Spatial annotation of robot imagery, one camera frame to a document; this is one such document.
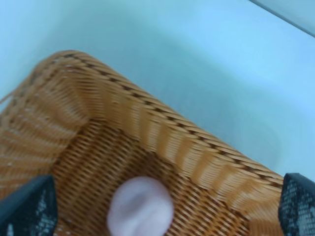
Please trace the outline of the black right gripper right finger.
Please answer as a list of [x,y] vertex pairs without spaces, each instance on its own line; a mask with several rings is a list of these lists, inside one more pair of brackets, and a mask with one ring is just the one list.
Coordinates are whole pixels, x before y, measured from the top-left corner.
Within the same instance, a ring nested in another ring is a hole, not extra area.
[[285,236],[315,235],[315,183],[299,173],[283,179],[278,219]]

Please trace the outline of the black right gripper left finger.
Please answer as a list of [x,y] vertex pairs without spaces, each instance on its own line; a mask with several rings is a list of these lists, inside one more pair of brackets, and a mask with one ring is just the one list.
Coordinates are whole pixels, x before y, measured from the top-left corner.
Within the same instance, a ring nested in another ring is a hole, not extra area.
[[33,178],[0,201],[2,236],[52,236],[58,205],[52,175]]

